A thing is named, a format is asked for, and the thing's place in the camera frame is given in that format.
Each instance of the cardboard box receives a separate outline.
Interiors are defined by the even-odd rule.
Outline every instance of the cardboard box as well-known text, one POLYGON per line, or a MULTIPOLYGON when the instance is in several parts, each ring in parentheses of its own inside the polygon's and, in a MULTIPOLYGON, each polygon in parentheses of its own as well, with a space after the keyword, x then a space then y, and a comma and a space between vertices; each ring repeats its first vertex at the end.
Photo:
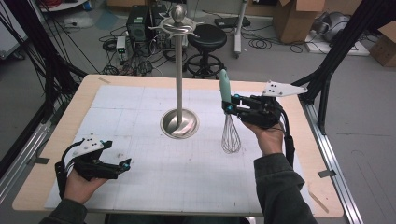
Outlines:
POLYGON ((326 0, 323 11, 341 12, 344 15, 351 16, 355 13, 356 8, 361 4, 361 0, 326 0))
POLYGON ((325 0, 279 0, 273 17, 276 35, 283 43, 304 42, 325 0))
POLYGON ((396 21, 378 29, 382 36, 370 48, 370 54, 386 67, 396 67, 396 21))
POLYGON ((275 8, 275 6, 253 4, 253 0, 248 0, 245 14, 249 16, 272 17, 274 16, 275 8))

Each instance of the gray floor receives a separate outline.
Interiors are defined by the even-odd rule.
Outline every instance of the gray floor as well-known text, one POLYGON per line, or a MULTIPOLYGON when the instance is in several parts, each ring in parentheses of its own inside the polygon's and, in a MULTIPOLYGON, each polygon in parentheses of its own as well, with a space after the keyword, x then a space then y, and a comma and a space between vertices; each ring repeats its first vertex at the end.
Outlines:
MULTIPOLYGON (((80 9, 68 10, 58 17, 80 9)), ((125 19, 115 18, 103 6, 89 12, 96 24, 88 29, 72 32, 76 41, 92 63, 102 70, 106 53, 98 38, 125 24, 125 19)), ((205 16, 198 21, 212 22, 215 17, 205 16)), ((250 29, 269 24, 266 19, 251 18, 250 29)), ((274 37, 273 28, 257 31, 265 37, 274 37)), ((65 40, 72 62, 82 70, 96 73, 82 55, 65 40)), ((366 47, 372 43, 363 42, 366 47)), ((270 49, 254 49, 242 41, 239 59, 233 56, 233 33, 227 44, 217 51, 228 69, 231 80, 292 82, 315 71, 325 58, 323 54, 290 51, 288 46, 273 45, 270 49)), ((195 53, 192 47, 187 54, 195 53)), ((155 77, 174 77, 175 64, 167 62, 154 70, 155 77)), ((396 223, 396 175, 392 163, 396 160, 396 138, 393 127, 396 119, 393 109, 396 101, 396 68, 381 66, 372 57, 347 56, 332 79, 327 110, 327 133, 334 153, 340 162, 346 182, 365 223, 396 223)), ((0 62, 0 158, 11 147, 21 130, 43 102, 43 91, 33 66, 28 60, 0 62)), ((0 204, 2 223, 37 223, 47 213, 14 211, 12 201, 31 166, 15 184, 0 204)), ((103 223, 103 215, 90 214, 88 223, 103 223)), ((319 223, 347 223, 341 218, 321 218, 319 223)))

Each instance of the black stool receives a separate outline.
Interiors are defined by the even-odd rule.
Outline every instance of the black stool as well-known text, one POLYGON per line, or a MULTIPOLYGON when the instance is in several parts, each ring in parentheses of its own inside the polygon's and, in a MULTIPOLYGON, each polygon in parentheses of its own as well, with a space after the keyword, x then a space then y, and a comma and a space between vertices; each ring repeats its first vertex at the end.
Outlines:
POLYGON ((191 45, 198 49, 199 54, 191 56, 186 61, 183 65, 183 71, 189 70, 193 78, 196 76, 202 78, 214 76, 219 79, 218 72, 224 68, 224 64, 219 58, 209 53, 223 47, 227 42, 227 35, 220 28, 209 24, 197 26, 194 33, 199 37, 188 35, 188 40, 191 45))

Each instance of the whisk handle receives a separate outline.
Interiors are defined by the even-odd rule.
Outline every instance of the whisk handle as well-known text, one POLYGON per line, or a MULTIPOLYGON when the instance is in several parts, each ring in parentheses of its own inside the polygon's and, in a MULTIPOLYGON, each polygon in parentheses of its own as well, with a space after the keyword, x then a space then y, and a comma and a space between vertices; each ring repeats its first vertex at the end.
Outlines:
POLYGON ((221 92, 221 100, 225 102, 231 102, 231 87, 230 87, 230 79, 228 79, 227 72, 224 69, 221 69, 219 72, 219 84, 220 84, 220 92, 221 92))

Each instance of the whisk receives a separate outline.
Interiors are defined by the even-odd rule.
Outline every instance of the whisk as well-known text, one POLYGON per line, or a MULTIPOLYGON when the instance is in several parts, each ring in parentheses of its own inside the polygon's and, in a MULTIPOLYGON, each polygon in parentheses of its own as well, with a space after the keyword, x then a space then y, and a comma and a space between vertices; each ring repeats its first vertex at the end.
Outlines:
POLYGON ((221 146, 229 154, 238 152, 241 148, 241 139, 239 139, 238 131, 235 129, 235 125, 233 125, 233 118, 229 114, 225 115, 221 146))
MULTIPOLYGON (((219 73, 221 99, 225 102, 231 102, 230 80, 227 73, 222 69, 219 73)), ((238 152, 241 148, 241 139, 233 125, 233 118, 230 114, 225 114, 224 130, 221 139, 221 146, 226 153, 238 152)))

